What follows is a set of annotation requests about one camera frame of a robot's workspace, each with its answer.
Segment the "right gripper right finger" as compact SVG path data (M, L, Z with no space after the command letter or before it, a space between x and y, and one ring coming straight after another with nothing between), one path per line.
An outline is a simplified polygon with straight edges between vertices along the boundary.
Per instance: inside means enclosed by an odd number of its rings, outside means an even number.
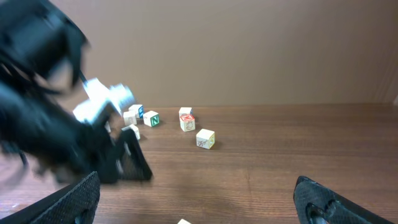
M301 224L392 224L303 175L296 181L293 200Z

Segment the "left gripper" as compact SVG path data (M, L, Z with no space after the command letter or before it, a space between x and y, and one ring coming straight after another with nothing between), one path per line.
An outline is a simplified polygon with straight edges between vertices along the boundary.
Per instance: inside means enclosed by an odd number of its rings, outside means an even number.
M102 184L115 184L119 178L151 180L152 171L133 130L121 131L116 141L117 149L121 150L117 157L119 176L114 147L114 139L104 127L85 126L77 136L72 158L55 168L55 180L60 184L70 184L94 171Z

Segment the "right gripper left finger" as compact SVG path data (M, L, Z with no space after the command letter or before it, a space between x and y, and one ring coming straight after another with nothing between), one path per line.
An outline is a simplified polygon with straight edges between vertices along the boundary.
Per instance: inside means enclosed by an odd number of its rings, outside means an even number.
M92 224L100 200L100 179L92 172L28 207L1 224Z

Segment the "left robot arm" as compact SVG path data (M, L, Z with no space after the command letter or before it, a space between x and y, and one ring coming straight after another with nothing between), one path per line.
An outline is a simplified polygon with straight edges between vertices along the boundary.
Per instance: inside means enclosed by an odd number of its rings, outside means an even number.
M1 2L1 147L5 153L37 158L37 173L58 182L96 172L102 183L150 180L152 171L132 129L112 137L107 123L135 99L118 84L87 80L81 70L87 39L49 1ZM72 67L71 88L82 85L88 99L75 114L64 110L54 90L39 84L64 61Z

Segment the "red-edged plain wooden block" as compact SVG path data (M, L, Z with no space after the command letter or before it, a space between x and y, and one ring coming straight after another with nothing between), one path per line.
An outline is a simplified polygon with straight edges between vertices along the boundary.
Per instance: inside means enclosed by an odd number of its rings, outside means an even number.
M191 223L184 219L181 219L177 224L191 224Z

